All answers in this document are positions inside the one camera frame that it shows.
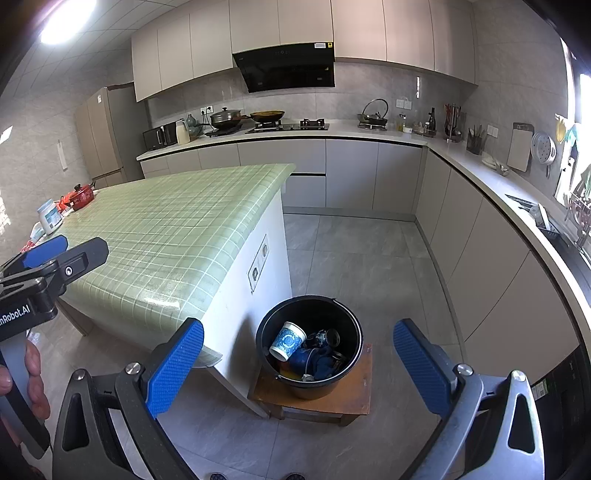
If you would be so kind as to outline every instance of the paper cup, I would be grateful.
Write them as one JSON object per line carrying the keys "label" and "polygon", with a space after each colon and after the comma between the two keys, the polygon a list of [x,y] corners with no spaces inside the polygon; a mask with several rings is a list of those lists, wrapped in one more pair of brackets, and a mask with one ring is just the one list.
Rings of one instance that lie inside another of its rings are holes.
{"label": "paper cup", "polygon": [[300,347],[305,339],[304,330],[294,323],[285,322],[269,348],[269,353],[280,362],[287,362],[291,354]]}

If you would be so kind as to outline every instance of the wooden stool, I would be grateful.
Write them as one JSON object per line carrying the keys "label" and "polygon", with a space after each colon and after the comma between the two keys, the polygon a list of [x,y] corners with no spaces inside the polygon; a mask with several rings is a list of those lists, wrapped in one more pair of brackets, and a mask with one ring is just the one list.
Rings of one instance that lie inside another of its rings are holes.
{"label": "wooden stool", "polygon": [[261,369],[256,386],[248,395],[270,411],[271,417],[286,416],[311,421],[328,421],[348,425],[360,415],[369,413],[371,396],[372,345],[365,343],[361,357],[327,396],[315,400],[296,397],[283,383]]}

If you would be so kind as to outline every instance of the tile floor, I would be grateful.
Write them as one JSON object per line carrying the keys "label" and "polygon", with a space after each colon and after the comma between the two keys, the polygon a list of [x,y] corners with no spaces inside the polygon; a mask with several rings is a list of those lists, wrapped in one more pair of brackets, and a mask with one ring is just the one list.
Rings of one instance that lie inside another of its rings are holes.
{"label": "tile floor", "polygon": [[[410,317],[426,336],[461,360],[443,290],[413,223],[364,218],[285,215],[293,294],[336,297],[358,316],[374,345],[371,413],[350,426],[261,419],[205,371],[193,371],[159,421],[202,480],[398,478],[437,425],[392,347],[392,327]],[[99,329],[82,337],[60,315],[36,329],[33,340],[53,409],[52,432],[71,373],[120,370],[146,353]],[[134,471],[150,478],[119,413],[114,421]],[[50,454],[40,466],[48,475]],[[460,470],[460,465],[452,468]],[[459,473],[450,474],[455,478]]]}

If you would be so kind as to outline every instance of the blue gripper pad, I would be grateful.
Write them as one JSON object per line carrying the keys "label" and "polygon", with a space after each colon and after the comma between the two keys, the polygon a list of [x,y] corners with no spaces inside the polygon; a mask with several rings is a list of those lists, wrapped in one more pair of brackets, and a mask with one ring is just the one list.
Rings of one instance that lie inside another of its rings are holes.
{"label": "blue gripper pad", "polygon": [[196,320],[148,382],[146,406],[153,418],[172,405],[203,348],[203,337],[203,325]]}
{"label": "blue gripper pad", "polygon": [[455,374],[445,352],[410,319],[394,326],[394,348],[430,412],[445,417],[452,407]]}
{"label": "blue gripper pad", "polygon": [[59,254],[68,250],[68,240],[63,235],[54,238],[31,248],[22,259],[22,264],[26,268],[36,268],[43,265],[48,260],[52,260]]}

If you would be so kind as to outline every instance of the frying pan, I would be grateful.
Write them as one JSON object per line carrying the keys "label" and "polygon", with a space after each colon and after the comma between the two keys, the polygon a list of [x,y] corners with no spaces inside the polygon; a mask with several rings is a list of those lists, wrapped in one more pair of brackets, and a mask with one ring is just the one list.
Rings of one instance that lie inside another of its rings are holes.
{"label": "frying pan", "polygon": [[254,112],[250,114],[250,117],[260,124],[266,124],[269,122],[277,122],[285,115],[283,110],[268,110],[265,112]]}

